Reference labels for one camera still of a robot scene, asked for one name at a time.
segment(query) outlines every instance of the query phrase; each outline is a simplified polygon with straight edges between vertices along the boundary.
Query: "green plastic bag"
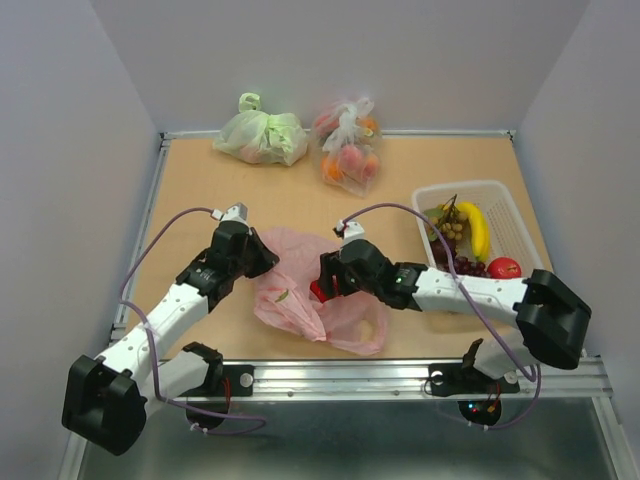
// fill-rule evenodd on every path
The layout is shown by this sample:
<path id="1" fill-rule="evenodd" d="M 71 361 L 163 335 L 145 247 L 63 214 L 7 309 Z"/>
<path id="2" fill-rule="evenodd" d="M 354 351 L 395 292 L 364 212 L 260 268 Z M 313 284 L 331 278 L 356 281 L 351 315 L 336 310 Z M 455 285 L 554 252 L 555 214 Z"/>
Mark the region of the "green plastic bag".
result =
<path id="1" fill-rule="evenodd" d="M 247 163 L 293 165 L 307 151 L 307 134 L 293 113 L 269 115 L 260 111 L 260 96 L 245 93 L 240 113 L 216 136 L 213 147 Z"/>

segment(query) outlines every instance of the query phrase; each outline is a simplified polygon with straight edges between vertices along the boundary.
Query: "plastic bag handle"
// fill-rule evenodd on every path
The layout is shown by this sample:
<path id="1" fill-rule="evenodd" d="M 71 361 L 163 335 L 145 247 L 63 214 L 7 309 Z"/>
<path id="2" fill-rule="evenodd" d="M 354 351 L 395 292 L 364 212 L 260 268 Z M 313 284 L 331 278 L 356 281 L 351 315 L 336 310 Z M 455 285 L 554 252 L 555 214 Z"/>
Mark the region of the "plastic bag handle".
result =
<path id="1" fill-rule="evenodd" d="M 345 102 L 337 106 L 336 110 L 342 110 L 338 118 L 338 128 L 329 135 L 322 146 L 323 151 L 331 154 L 336 154 L 343 144 L 353 143 L 360 128 L 356 120 L 371 113 L 373 102 L 368 97 L 364 97 L 357 102 Z"/>
<path id="2" fill-rule="evenodd" d="M 257 93 L 243 93 L 238 100 L 238 111 L 246 112 L 247 110 L 260 110 L 262 103 L 260 102 L 260 95 Z"/>

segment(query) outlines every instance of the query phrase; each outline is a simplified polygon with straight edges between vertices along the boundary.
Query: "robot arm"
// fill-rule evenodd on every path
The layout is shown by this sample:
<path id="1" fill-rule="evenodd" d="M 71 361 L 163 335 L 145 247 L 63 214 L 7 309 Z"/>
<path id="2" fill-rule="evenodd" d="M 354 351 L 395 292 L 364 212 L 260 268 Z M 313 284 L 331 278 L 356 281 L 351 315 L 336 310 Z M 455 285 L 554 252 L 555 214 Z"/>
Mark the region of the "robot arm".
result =
<path id="1" fill-rule="evenodd" d="M 62 424 L 106 450 L 119 455 L 136 441 L 153 399 L 151 358 L 145 328 L 156 340 L 158 358 L 193 324 L 204 318 L 231 293 L 241 276 L 254 278 L 269 271 L 279 258 L 246 222 L 242 204 L 220 216 L 211 246 L 193 259 L 148 315 L 148 326 L 137 325 L 95 359 L 81 356 L 69 370 Z M 222 357 L 199 344 L 183 349 L 160 368 L 169 398 L 201 385 L 222 368 Z"/>
<path id="2" fill-rule="evenodd" d="M 349 222 L 342 248 L 324 254 L 312 290 L 321 300 L 365 291 L 395 309 L 473 313 L 456 280 L 423 264 L 395 263 L 364 239 Z M 591 309 L 553 273 L 534 270 L 530 278 L 492 280 L 458 276 L 485 315 L 516 329 L 504 338 L 524 365 L 578 366 Z M 495 382 L 515 365 L 495 341 L 476 341 L 463 359 L 476 380 Z"/>

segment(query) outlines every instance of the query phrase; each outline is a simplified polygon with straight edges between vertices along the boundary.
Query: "metal frame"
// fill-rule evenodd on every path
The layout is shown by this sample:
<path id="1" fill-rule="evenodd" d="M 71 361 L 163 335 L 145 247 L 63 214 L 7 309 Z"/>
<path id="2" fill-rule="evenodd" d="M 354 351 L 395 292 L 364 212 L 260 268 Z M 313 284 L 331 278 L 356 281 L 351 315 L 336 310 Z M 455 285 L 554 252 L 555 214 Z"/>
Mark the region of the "metal frame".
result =
<path id="1" fill-rule="evenodd" d="M 416 401 L 473 400 L 486 394 L 453 395 L 443 399 L 430 395 L 428 378 L 437 375 L 434 363 L 458 360 L 305 360 L 305 361 L 225 361 L 225 365 L 251 364 L 255 367 L 253 395 L 234 397 L 242 402 L 322 402 L 322 401 Z M 584 358 L 576 370 L 542 367 L 543 398 L 604 398 L 613 394 L 609 378 L 599 358 Z M 531 398 L 535 384 L 518 375 L 520 393 L 504 398 Z M 208 397 L 189 397 L 190 402 L 208 402 Z"/>
<path id="2" fill-rule="evenodd" d="M 211 138 L 215 131 L 175 132 L 162 135 L 163 141 L 158 153 L 158 161 L 153 183 L 146 203 L 145 214 L 132 252 L 130 265 L 144 247 L 151 216 L 164 172 L 169 148 L 173 139 Z M 511 130 L 392 130 L 383 131 L 394 136 L 483 136 L 513 138 Z M 131 298 L 136 287 L 134 277 L 125 292 Z M 124 336 L 128 312 L 120 307 L 113 321 L 111 342 Z M 425 392 L 425 382 L 429 378 L 433 363 L 455 362 L 455 359 L 416 360 L 318 360 L 318 361 L 227 361 L 225 364 L 250 363 L 254 372 L 253 396 L 234 398 L 234 402 L 291 402 L 291 401 L 416 401 L 439 399 Z M 630 453 L 624 431 L 615 415 L 611 396 L 613 391 L 604 365 L 599 358 L 584 357 L 578 369 L 562 371 L 543 367 L 543 398 L 585 398 L 593 399 L 609 455 L 616 475 L 620 479 L 639 478 L 633 456 Z M 519 377 L 521 392 L 505 397 L 532 397 L 535 387 Z M 475 396 L 465 395 L 465 399 Z M 209 398 L 190 397 L 189 401 L 209 401 Z M 62 463 L 59 479 L 77 479 L 87 442 L 76 434 L 71 434 Z"/>
<path id="3" fill-rule="evenodd" d="M 190 132 L 167 132 L 163 140 L 179 138 L 213 138 L 220 130 L 199 130 Z M 509 137 L 513 139 L 515 130 L 419 130 L 419 129 L 382 129 L 382 135 L 394 137 Z"/>

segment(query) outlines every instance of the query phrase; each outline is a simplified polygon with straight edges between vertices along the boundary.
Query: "white wall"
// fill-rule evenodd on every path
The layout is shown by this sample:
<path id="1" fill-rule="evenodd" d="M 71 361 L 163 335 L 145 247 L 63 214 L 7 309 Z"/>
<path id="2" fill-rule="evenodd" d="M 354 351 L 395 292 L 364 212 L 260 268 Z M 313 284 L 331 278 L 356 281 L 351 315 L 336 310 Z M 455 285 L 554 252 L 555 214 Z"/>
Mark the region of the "white wall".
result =
<path id="1" fill-rule="evenodd" d="M 87 0 L 0 4 L 0 478 L 57 478 L 66 375 L 108 339 L 157 135 Z"/>
<path id="2" fill-rule="evenodd" d="M 588 335 L 640 458 L 640 2 L 593 0 L 516 135 L 557 272 L 593 307 Z"/>
<path id="3" fill-rule="evenodd" d="M 588 0 L 92 0 L 161 131 L 217 129 L 245 91 L 307 125 L 370 94 L 384 127 L 515 127 Z"/>

